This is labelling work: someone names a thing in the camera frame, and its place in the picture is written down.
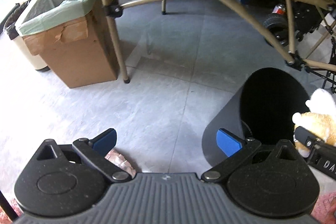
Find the white orange plush toy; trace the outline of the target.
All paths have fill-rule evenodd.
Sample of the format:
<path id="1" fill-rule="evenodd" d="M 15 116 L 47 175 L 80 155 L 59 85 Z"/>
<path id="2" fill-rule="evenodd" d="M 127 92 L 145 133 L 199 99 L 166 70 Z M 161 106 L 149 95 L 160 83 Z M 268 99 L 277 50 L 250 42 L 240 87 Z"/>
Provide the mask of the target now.
<path id="1" fill-rule="evenodd" d="M 294 130 L 298 127 L 310 131 L 326 144 L 335 147 L 335 100 L 325 89 L 317 89 L 313 92 L 310 99 L 305 102 L 309 111 L 306 113 L 294 113 L 292 121 Z M 309 156 L 309 149 L 301 143 L 295 135 L 294 145 L 296 150 L 304 158 Z"/>

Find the black round trash bin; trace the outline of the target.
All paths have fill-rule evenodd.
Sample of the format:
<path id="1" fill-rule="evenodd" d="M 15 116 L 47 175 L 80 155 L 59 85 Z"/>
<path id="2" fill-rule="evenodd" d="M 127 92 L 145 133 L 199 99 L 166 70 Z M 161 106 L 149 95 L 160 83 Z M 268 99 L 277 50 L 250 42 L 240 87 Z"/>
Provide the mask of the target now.
<path id="1" fill-rule="evenodd" d="M 308 99 L 305 88 L 290 74 L 276 68 L 255 71 L 206 127 L 202 137 L 206 161 L 215 166 L 227 158 L 217 146 L 219 129 L 265 145 L 292 141 L 292 116 L 308 111 Z"/>

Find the black cart wheel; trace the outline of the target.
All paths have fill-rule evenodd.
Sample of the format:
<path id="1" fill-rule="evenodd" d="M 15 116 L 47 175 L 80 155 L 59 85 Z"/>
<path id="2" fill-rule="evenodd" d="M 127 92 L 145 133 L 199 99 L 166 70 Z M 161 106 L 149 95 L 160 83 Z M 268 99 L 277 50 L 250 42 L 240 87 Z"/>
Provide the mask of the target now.
<path id="1" fill-rule="evenodd" d="M 288 42 L 288 22 L 285 16 L 280 14 L 269 14 L 264 21 L 264 27 L 267 28 L 278 40 L 278 42 L 286 47 Z"/>

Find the red white can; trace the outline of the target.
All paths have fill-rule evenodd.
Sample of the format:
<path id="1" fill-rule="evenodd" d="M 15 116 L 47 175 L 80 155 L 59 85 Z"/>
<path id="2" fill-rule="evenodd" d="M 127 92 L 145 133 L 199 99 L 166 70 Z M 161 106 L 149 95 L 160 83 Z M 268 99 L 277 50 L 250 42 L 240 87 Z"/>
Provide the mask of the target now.
<path id="1" fill-rule="evenodd" d="M 278 4 L 274 7 L 272 14 L 285 15 L 286 7 L 283 4 Z"/>

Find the cardboard box with green liner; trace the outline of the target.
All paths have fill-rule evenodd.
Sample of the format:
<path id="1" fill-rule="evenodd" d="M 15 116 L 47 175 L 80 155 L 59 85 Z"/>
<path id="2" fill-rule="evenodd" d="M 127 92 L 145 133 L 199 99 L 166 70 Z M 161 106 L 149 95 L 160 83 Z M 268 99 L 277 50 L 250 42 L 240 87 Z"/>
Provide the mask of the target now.
<path id="1" fill-rule="evenodd" d="M 117 79 L 101 0 L 32 0 L 15 28 L 29 52 L 69 88 Z"/>

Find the beige bin with black liner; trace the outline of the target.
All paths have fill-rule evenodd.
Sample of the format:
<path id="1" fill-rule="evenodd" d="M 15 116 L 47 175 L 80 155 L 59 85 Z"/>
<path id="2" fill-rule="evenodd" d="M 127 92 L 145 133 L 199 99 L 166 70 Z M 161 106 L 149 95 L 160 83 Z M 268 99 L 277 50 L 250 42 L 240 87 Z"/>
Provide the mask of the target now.
<path id="1" fill-rule="evenodd" d="M 33 56 L 28 47 L 26 46 L 23 38 L 18 34 L 15 24 L 22 12 L 27 8 L 28 4 L 32 0 L 23 2 L 22 4 L 16 3 L 15 7 L 10 11 L 9 15 L 5 18 L 2 30 L 9 39 L 16 45 L 18 51 L 24 57 L 24 59 L 38 72 L 47 72 L 50 70 L 48 65 L 39 56 Z"/>

